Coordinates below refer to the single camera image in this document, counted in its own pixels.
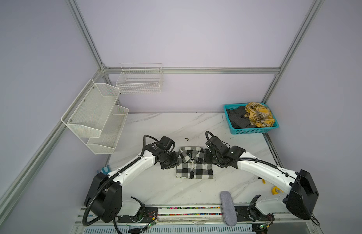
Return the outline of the black white checkered shirt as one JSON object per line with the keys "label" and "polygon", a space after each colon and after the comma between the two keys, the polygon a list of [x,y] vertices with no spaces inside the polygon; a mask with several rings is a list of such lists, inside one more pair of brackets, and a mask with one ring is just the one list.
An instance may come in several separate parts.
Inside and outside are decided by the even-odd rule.
{"label": "black white checkered shirt", "polygon": [[180,147],[176,178],[179,179],[213,179],[212,165],[204,161],[204,149],[197,146]]}

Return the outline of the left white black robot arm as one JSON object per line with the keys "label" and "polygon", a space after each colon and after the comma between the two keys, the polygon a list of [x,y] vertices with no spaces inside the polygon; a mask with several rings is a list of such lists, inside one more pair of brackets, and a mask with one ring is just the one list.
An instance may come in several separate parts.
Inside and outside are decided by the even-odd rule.
{"label": "left white black robot arm", "polygon": [[142,220],[145,204],[135,197],[124,196],[123,187],[156,163],[160,164],[162,170],[176,167],[178,156],[174,152],[175,146],[175,142],[167,136],[157,140],[144,135],[142,150],[133,160],[107,174],[96,174],[84,202],[86,210],[82,225],[90,226],[99,220],[109,223],[115,221],[117,216]]}

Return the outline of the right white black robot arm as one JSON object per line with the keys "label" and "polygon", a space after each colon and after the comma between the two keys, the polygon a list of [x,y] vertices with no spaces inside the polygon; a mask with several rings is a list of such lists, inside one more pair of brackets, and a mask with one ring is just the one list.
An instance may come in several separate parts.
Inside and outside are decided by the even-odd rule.
{"label": "right white black robot arm", "polygon": [[249,172],[273,184],[281,193],[270,198],[256,195],[247,206],[247,219],[258,221],[265,215],[289,212],[297,218],[312,220],[319,192],[311,174],[295,172],[259,159],[245,149],[230,146],[211,132],[205,133],[207,159],[221,168],[233,167]]}

